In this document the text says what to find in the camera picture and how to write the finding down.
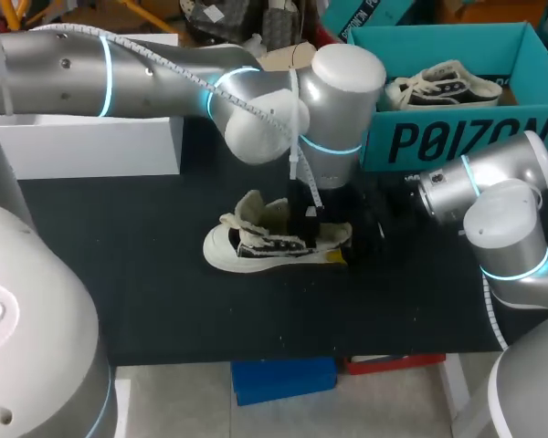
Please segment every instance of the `white platform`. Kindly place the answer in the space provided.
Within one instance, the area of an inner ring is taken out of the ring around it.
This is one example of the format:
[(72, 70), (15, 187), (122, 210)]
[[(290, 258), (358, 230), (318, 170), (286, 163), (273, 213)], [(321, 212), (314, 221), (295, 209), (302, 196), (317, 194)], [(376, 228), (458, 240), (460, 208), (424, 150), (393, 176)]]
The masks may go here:
[[(177, 46), (175, 35), (128, 35)], [(16, 178), (178, 174), (183, 119), (0, 117), (0, 141)]]

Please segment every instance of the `shoe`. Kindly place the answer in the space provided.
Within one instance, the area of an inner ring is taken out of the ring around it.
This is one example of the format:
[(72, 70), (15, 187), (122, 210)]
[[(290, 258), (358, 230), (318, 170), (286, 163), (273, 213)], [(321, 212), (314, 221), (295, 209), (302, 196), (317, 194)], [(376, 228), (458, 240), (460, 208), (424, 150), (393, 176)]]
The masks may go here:
[(422, 70), (412, 78), (397, 78), (385, 88), (392, 110), (447, 110), (494, 107), (502, 88), (471, 75), (459, 61)]
[(286, 199), (265, 205), (260, 193), (252, 190), (207, 234), (205, 259), (217, 269), (243, 274), (284, 265), (345, 264), (341, 248), (351, 243), (349, 224), (321, 224), (316, 246), (307, 247), (286, 232), (289, 218)]

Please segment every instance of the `black and white sneaker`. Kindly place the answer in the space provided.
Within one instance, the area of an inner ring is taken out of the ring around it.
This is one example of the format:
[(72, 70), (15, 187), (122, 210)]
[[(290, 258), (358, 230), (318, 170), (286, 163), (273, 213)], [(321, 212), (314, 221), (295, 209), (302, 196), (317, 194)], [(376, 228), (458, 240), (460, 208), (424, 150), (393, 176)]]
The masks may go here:
[(307, 247), (298, 236), (288, 235), (289, 218), (286, 199), (265, 205), (252, 190), (207, 234), (205, 259), (217, 269), (244, 274), (284, 265), (345, 263), (341, 248), (351, 242), (349, 224), (321, 224), (316, 246)]
[(494, 107), (501, 92), (498, 84), (471, 75), (457, 60), (437, 64), (412, 78), (397, 78), (385, 87), (392, 110)]

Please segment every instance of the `shoe tongue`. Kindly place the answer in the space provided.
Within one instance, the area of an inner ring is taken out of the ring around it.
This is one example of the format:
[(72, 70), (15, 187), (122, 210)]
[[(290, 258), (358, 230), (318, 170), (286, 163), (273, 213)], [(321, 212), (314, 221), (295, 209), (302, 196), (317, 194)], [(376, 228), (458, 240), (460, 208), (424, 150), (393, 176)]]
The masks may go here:
[(453, 68), (453, 66), (434, 66), (427, 68), (422, 72), (422, 78), (430, 82), (437, 82), (440, 80), (453, 80), (459, 79), (460, 75)]

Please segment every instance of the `shoelace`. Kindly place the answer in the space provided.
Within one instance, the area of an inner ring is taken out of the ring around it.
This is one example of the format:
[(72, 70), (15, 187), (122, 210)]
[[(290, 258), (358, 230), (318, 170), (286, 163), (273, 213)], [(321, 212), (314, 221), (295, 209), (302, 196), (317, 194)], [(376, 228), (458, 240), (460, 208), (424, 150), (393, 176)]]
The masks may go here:
[(429, 93), (431, 91), (440, 91), (440, 87), (432, 82), (429, 82), (422, 78), (422, 73), (413, 76), (412, 78), (396, 78), (394, 83), (399, 87), (406, 85), (407, 89), (402, 91), (398, 98), (398, 107), (407, 105), (412, 97), (412, 93), (417, 91), (419, 93)]

